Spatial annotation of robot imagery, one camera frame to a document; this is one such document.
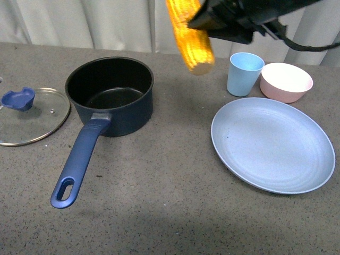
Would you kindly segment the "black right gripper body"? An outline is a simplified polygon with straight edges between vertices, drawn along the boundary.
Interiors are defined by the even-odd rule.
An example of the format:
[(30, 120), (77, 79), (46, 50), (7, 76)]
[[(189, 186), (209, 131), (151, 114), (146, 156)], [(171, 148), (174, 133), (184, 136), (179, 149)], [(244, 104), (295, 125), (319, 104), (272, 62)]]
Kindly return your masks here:
[(314, 0), (238, 1), (240, 11), (236, 16), (236, 31), (285, 32), (286, 26), (278, 18), (314, 3)]

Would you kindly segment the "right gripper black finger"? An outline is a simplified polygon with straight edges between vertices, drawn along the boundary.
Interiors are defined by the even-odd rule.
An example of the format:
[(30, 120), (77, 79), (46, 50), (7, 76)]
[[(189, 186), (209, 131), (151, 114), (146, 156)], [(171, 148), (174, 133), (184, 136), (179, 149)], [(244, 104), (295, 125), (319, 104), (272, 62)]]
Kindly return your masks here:
[(204, 1), (188, 22), (192, 29), (236, 29), (249, 26), (255, 1)]
[(211, 38), (231, 41), (239, 44), (251, 44), (253, 41), (253, 31), (243, 27), (226, 27), (224, 29), (208, 30)]

